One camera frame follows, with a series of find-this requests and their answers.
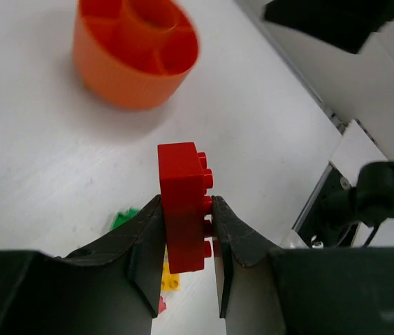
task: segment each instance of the green lego brick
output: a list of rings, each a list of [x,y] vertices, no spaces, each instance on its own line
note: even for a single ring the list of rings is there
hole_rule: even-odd
[[[120,225],[124,224],[125,222],[133,218],[136,214],[138,214],[139,211],[139,209],[130,208],[124,213],[119,212],[113,220],[113,224],[110,230],[118,228]]]

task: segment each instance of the lego stud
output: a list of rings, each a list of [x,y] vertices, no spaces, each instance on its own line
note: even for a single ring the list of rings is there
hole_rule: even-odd
[[[200,160],[200,165],[202,165],[202,169],[206,169],[207,161],[206,161],[206,154],[204,152],[199,152],[198,159]]]
[[[212,256],[211,242],[209,241],[205,241],[204,254],[205,254],[205,258],[210,258]]]
[[[178,289],[178,285],[179,285],[179,283],[178,283],[178,280],[176,280],[176,279],[171,280],[169,283],[170,288],[172,288],[173,290]]]
[[[203,185],[205,188],[212,188],[214,186],[211,169],[203,170]]]
[[[205,237],[212,236],[211,220],[203,221],[203,234],[205,234]]]
[[[203,197],[203,211],[205,214],[212,213],[212,198],[209,195],[205,195],[205,197]]]

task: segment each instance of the black object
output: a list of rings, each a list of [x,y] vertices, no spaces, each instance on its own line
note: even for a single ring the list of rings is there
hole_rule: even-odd
[[[263,18],[356,54],[394,20],[394,0],[274,0]]]
[[[301,211],[297,223],[293,226],[293,229],[308,246],[316,242],[322,242],[324,247],[349,247],[352,245],[359,221],[348,220],[344,224],[337,225],[337,220],[342,217],[341,213],[332,218],[326,218],[325,215],[325,203],[329,197],[349,192],[342,188],[342,178],[342,174],[337,169],[329,166],[325,176],[322,176],[320,180],[321,185],[317,185],[306,207]]]
[[[164,250],[158,195],[67,258],[0,251],[0,334],[150,334]]]
[[[394,334],[394,248],[277,248],[213,197],[227,335]]]
[[[365,242],[367,246],[379,226],[387,218],[394,218],[394,162],[364,166],[356,187],[350,189],[338,186],[340,176],[337,170],[328,175],[301,224],[298,234],[307,245],[311,245],[311,237],[316,235],[324,246],[350,246],[357,224],[362,222],[374,228]],[[346,234],[344,239],[340,237],[343,234]]]

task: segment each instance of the black cable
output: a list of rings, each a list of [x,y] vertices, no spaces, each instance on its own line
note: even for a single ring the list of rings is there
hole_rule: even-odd
[[[344,239],[346,239],[346,236],[348,236],[349,232],[351,231],[352,227],[355,225],[349,225],[346,227],[346,230],[342,234],[342,236],[338,239],[337,243],[334,245],[334,248],[340,246],[340,244],[343,242]]]
[[[362,245],[362,248],[366,248],[367,246],[370,245],[370,243],[374,239],[374,236],[376,236],[376,233],[379,230],[379,228],[380,228],[380,224],[374,226],[374,229],[371,231],[371,234],[368,236],[365,243]]]

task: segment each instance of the orange cylindrical container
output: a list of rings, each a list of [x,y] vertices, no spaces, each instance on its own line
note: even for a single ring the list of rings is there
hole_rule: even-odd
[[[147,109],[185,79],[198,39],[170,0],[79,0],[73,58],[85,84],[106,101]]]

